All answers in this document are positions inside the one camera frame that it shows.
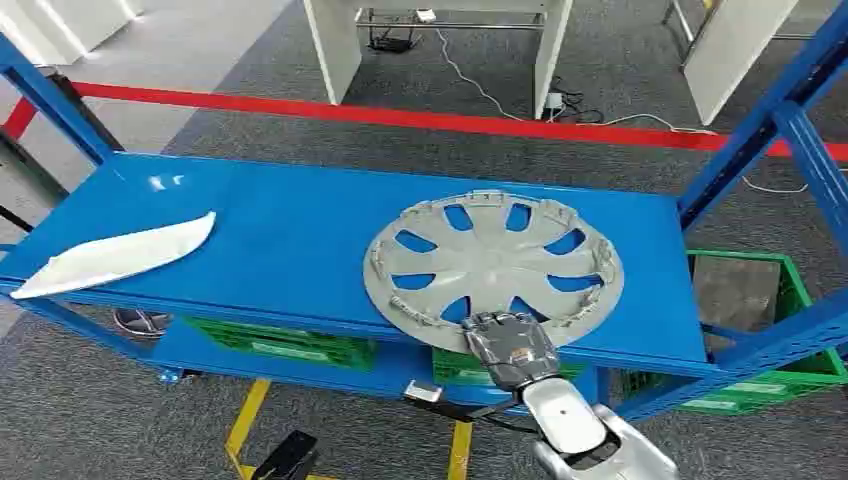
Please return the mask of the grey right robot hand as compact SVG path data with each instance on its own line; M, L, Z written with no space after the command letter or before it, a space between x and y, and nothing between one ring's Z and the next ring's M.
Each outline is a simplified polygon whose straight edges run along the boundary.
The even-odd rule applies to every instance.
M532 315L481 312L465 319L462 326L470 351L500 389L519 391L559 375L556 349Z

